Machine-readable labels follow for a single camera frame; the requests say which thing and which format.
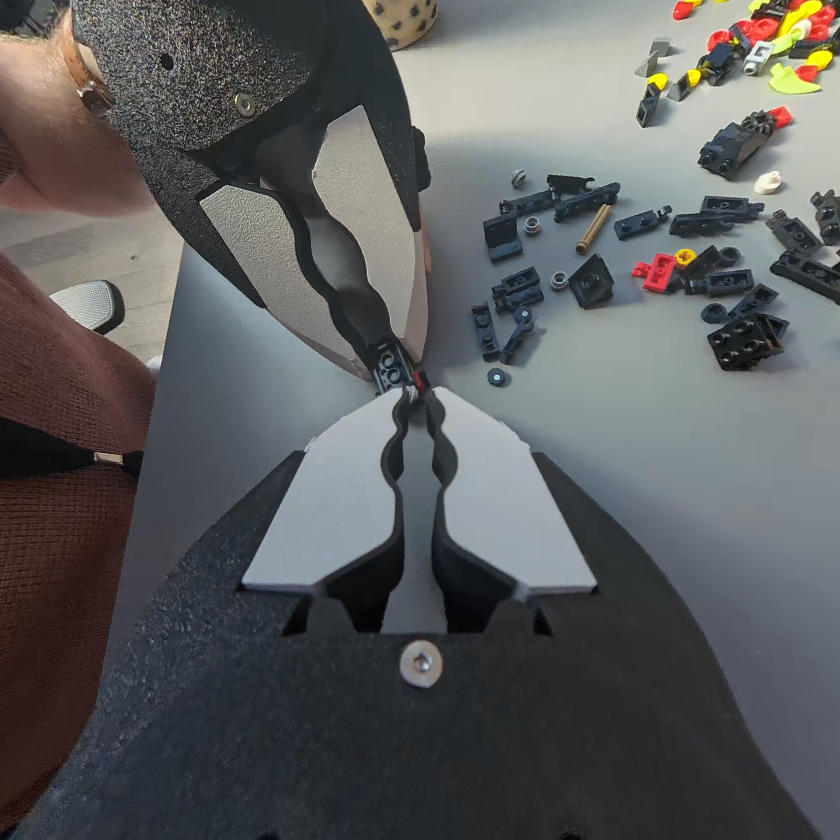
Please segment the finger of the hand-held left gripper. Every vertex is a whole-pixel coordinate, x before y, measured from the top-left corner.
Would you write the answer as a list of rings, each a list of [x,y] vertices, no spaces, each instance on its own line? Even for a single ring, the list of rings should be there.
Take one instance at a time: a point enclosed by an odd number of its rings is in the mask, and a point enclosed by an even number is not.
[[[408,220],[364,106],[329,123],[312,183],[328,214],[359,246],[391,331],[419,362],[428,326],[424,235]]]
[[[314,261],[308,226],[281,196],[225,184],[199,205],[268,313],[331,363],[372,381],[361,337]]]

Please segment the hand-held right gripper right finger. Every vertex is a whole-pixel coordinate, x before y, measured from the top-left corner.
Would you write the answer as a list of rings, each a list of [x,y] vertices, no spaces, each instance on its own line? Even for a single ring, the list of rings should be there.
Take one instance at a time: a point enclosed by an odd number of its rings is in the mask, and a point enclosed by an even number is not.
[[[495,601],[592,593],[597,581],[531,448],[438,386],[427,397],[437,496],[435,572],[451,594]]]

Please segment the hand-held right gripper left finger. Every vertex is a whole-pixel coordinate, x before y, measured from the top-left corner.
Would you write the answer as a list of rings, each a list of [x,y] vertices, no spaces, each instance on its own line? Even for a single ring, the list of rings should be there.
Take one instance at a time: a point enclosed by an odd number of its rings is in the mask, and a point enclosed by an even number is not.
[[[315,437],[304,451],[241,583],[255,592],[330,595],[361,571],[361,593],[378,601],[401,579],[371,571],[403,537],[406,389],[377,396]]]

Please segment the small black toy brick car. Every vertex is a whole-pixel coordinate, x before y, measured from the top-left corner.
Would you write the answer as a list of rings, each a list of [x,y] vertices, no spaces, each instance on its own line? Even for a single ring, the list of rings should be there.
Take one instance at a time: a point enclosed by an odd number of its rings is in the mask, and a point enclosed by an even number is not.
[[[378,396],[412,387],[419,395],[423,395],[431,389],[426,373],[414,368],[397,339],[383,339],[369,345],[369,354],[370,370]]]

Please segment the person's left forearm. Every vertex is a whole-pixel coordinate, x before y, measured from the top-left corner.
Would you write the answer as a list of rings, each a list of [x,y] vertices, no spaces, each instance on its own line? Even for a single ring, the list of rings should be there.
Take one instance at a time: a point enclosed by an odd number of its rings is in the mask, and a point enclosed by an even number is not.
[[[2,206],[89,217],[149,211],[155,201],[130,147],[87,109],[70,62],[101,80],[91,50],[75,40],[70,11],[46,38],[2,34],[2,136],[17,158]]]

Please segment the grey desk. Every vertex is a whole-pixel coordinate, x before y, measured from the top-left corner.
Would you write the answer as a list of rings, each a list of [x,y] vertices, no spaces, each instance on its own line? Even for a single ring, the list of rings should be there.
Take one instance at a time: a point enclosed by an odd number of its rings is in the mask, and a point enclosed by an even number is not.
[[[522,167],[618,181],[617,216],[706,194],[746,196],[780,170],[770,197],[816,228],[810,196],[838,189],[838,62],[823,89],[777,96],[765,78],[701,86],[662,102],[640,129],[634,70],[671,37],[670,76],[748,2],[441,2],[433,31],[394,55],[425,132],[423,196],[433,274],[425,365],[557,463],[659,565],[726,672],[767,760],[825,838],[838,838],[838,306],[772,278],[778,242],[762,221],[732,237],[743,264],[779,291],[785,352],[752,372],[719,370],[703,303],[641,291],[629,271],[666,250],[666,231],[596,240],[614,300],[579,309],[568,292],[538,306],[537,334],[508,387],[485,379],[469,307],[519,266],[571,272],[585,226],[542,222],[505,266],[481,222]]]

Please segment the beige spotted cup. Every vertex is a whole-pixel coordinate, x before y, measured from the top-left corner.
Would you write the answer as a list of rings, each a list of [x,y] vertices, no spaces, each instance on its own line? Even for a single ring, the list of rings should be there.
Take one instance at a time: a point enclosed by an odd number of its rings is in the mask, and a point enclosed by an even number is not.
[[[363,1],[390,51],[426,36],[438,19],[439,1]]]

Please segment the tan toy bar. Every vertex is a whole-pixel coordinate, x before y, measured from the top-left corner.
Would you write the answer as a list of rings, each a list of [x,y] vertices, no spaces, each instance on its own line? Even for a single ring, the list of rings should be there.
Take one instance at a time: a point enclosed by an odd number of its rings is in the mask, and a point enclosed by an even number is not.
[[[579,239],[579,241],[575,245],[575,253],[579,256],[587,255],[596,238],[600,234],[607,218],[609,218],[611,212],[613,210],[613,205],[605,203],[601,205],[595,213],[591,224],[586,229],[585,233]]]

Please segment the person's brown sweater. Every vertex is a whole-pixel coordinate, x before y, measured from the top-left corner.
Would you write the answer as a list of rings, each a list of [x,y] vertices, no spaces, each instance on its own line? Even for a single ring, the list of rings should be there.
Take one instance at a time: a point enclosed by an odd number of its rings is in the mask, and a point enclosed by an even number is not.
[[[95,705],[156,380],[1,263],[1,827]]]

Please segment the red clip brick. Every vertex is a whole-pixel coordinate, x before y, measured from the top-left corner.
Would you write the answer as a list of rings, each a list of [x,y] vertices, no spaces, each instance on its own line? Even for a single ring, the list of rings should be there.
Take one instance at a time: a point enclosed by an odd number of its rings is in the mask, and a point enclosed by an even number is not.
[[[674,279],[677,265],[675,255],[657,254],[650,264],[637,262],[632,277],[643,281],[643,290],[662,295]]]

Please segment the pile of dark toy bricks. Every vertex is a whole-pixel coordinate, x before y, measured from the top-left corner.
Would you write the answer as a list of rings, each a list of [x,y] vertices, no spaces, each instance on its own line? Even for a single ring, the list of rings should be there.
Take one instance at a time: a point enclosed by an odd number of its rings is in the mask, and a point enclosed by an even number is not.
[[[731,178],[791,120],[786,107],[752,112],[742,121],[720,129],[705,143],[698,164],[712,174]],[[520,233],[528,216],[540,219],[540,214],[552,209],[554,222],[560,224],[581,214],[596,213],[605,203],[615,206],[620,183],[590,187],[591,182],[591,177],[549,175],[546,190],[501,202],[498,215],[482,225],[490,261],[497,264],[522,253]],[[800,218],[784,210],[775,211],[766,220],[766,227],[783,248],[770,271],[838,303],[838,264],[829,266],[813,257],[838,243],[838,195],[834,190],[816,192],[810,201],[819,235],[814,235]],[[672,207],[664,205],[617,219],[613,229],[621,242],[654,232],[665,223],[669,223],[669,235],[679,238],[718,237],[730,233],[737,225],[757,221],[763,210],[763,203],[743,196],[705,196],[697,212],[673,215]],[[707,342],[720,368],[751,371],[763,361],[782,354],[783,338],[790,324],[767,311],[778,297],[776,290],[755,282],[750,269],[739,268],[741,255],[733,246],[711,245],[696,254],[690,265],[677,266],[666,293],[682,290],[690,296],[708,298],[742,295],[731,309],[710,303],[700,315],[704,322],[717,325],[717,330],[707,336]],[[568,289],[580,308],[590,310],[613,299],[615,284],[602,256],[590,252],[586,256],[588,259],[568,276]],[[507,342],[498,341],[488,303],[472,306],[470,316],[483,359],[509,364],[535,326],[532,308],[544,297],[539,273],[533,267],[520,269],[496,284],[491,297],[498,314],[509,313],[513,317],[515,325]]]

